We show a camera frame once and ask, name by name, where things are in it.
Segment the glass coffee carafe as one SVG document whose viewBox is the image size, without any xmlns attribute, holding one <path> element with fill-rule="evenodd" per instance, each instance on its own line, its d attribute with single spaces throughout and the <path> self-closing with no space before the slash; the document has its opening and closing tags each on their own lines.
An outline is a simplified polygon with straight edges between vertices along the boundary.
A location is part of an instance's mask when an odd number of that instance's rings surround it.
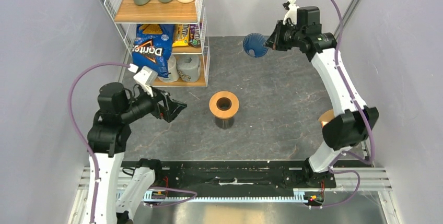
<svg viewBox="0 0 443 224">
<path fill-rule="evenodd" d="M 235 122 L 235 118 L 231 117 L 228 119 L 221 119 L 221 118 L 215 117 L 214 122 L 217 127 L 222 128 L 222 129 L 228 129 L 233 126 L 233 124 Z"/>
</svg>

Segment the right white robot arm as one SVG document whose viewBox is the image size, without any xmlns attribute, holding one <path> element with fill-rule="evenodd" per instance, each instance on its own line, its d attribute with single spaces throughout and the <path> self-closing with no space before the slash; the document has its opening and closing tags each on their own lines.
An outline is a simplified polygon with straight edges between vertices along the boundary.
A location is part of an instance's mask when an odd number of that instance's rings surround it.
<svg viewBox="0 0 443 224">
<path fill-rule="evenodd" d="M 297 181 L 308 187 L 319 186 L 330 176 L 329 168 L 340 155 L 369 137 L 379 117 L 355 92 L 349 75 L 341 66 L 337 39 L 323 33 L 320 10 L 315 6 L 285 5 L 287 13 L 279 20 L 265 46 L 277 51 L 298 48 L 321 77 L 332 103 L 333 118 L 322 127 L 323 143 L 306 159 Z"/>
</svg>

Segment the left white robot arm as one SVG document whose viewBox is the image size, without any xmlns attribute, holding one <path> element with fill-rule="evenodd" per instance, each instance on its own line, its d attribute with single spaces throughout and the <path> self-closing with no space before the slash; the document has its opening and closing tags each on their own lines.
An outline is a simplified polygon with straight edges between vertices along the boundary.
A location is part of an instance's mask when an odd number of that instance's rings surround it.
<svg viewBox="0 0 443 224">
<path fill-rule="evenodd" d="M 164 180 L 158 159 L 140 159 L 129 185 L 117 198 L 118 179 L 131 134 L 130 124 L 152 115 L 172 122 L 187 104 L 170 98 L 170 94 L 153 88 L 153 95 L 138 87 L 139 95 L 120 82 L 103 85 L 99 90 L 96 112 L 87 141 L 90 157 L 90 181 L 87 210 L 83 223 L 133 223 L 135 212 L 146 191 Z"/>
</svg>

